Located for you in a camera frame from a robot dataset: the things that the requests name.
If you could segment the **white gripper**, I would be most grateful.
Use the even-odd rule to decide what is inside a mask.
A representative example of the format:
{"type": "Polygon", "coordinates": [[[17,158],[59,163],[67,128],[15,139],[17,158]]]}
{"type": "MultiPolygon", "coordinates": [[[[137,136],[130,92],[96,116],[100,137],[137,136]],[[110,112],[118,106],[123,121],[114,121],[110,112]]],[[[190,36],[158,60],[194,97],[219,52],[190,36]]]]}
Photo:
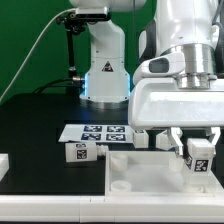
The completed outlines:
{"type": "Polygon", "coordinates": [[[179,89],[173,78],[142,79],[130,96],[128,124],[134,130],[171,127],[168,139],[177,157],[183,156],[180,128],[207,127],[206,136],[216,145],[224,127],[224,80],[201,90],[179,89]]]}

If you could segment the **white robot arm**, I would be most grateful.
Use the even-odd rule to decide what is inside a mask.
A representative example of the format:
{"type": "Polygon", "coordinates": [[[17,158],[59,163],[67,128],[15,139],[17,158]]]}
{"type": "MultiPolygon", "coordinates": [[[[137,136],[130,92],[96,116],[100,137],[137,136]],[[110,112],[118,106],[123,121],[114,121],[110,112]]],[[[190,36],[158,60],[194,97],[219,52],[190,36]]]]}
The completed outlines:
{"type": "Polygon", "coordinates": [[[157,0],[153,20],[139,36],[139,65],[129,90],[123,65],[124,33],[109,13],[146,0],[69,0],[91,34],[91,66],[80,98],[103,107],[128,102],[134,130],[164,128],[178,155],[183,128],[204,128],[216,144],[224,127],[223,0],[157,0]]]}

